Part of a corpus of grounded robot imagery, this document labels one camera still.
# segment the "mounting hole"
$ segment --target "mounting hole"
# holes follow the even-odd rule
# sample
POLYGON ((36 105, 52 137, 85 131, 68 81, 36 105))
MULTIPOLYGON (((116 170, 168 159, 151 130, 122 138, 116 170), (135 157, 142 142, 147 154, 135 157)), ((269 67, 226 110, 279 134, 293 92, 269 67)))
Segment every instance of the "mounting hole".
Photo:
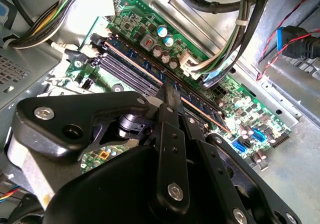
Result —
POLYGON ((236 72, 237 72, 236 69, 234 69, 233 67, 232 67, 231 70, 229 71, 229 73, 232 74, 232 75, 233 75, 233 74, 236 74, 236 72))
POLYGON ((141 103, 141 104, 145 104, 145 101, 142 100, 140 97, 136 99, 138 101, 138 103, 141 103))
POLYGON ((219 143, 219 144, 222 143, 222 140, 221 140, 219 137, 216 136, 214 139, 215 139, 215 141, 216 141, 217 143, 219 143))
POLYGON ((82 131, 82 129, 77 126, 77 125, 66 125, 63 129, 62 129, 62 133, 63 135, 70 139, 70 140, 78 140, 80 138, 82 138, 82 136, 84 135, 84 132, 82 131))
POLYGON ((287 224, 286 219, 278 211, 274 211, 274 215, 281 224, 287 224))
POLYGON ((280 116, 282 114, 282 110, 278 109, 278 110, 275 111, 275 113, 280 116))

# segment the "white connector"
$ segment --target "white connector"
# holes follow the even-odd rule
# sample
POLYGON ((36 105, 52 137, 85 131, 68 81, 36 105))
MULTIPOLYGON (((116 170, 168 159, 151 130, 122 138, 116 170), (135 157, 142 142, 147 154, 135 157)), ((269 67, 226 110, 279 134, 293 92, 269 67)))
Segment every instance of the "white connector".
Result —
POLYGON ((74 44, 63 44, 63 43, 52 42, 51 43, 51 47, 56 49, 56 50, 58 50, 62 54, 65 53, 66 49, 70 49, 70 50, 73 50, 73 51, 78 50, 78 47, 76 45, 74 45, 74 44))
POLYGON ((186 50, 183 51, 183 53, 179 57, 180 62, 180 68, 183 70, 183 74, 187 77, 192 77, 194 80, 197 80, 201 74, 194 74, 191 70, 189 70, 189 67, 187 64, 199 64, 196 59, 193 58, 193 56, 190 55, 189 52, 186 50))

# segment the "metal panel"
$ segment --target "metal panel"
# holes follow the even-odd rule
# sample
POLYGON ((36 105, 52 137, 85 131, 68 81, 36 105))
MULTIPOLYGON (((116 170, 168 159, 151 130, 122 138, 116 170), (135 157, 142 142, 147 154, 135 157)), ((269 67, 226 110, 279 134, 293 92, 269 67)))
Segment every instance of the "metal panel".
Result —
MULTIPOLYGON (((0 27, 0 46, 4 43, 2 39, 10 35, 9 30, 0 27)), ((38 81, 58 63, 39 48, 0 49, 0 144, 6 139, 15 103, 37 95, 42 86, 38 81)))

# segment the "yellow wire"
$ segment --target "yellow wire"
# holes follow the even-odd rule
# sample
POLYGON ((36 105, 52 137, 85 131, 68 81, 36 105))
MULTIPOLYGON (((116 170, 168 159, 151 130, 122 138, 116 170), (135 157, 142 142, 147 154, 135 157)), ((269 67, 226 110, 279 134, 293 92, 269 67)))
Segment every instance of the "yellow wire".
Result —
POLYGON ((41 25, 32 33, 31 36, 33 36, 34 34, 36 34, 38 31, 40 31, 49 21, 50 19, 56 14, 57 12, 57 8, 55 8, 51 13, 50 15, 48 15, 46 17, 46 19, 44 19, 44 21, 41 23, 41 25))

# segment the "blue connector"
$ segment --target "blue connector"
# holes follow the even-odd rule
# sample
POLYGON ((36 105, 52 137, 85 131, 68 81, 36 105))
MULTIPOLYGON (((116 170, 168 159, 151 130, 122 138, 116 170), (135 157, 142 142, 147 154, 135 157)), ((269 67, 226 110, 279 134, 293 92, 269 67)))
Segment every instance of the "blue connector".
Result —
POLYGON ((256 140, 258 140, 259 142, 263 143, 267 140, 267 137, 265 134, 263 134, 262 131, 260 131, 259 129, 257 128, 252 128, 253 130, 253 134, 252 134, 252 137, 255 138, 256 140))
POLYGON ((242 145, 238 140, 234 141, 232 145, 234 146, 235 149, 237 149, 241 153, 244 153, 247 150, 247 148, 244 145, 242 145))
POLYGON ((278 28, 276 30, 276 48, 279 51, 281 51, 282 49, 282 30, 283 30, 283 26, 278 28))

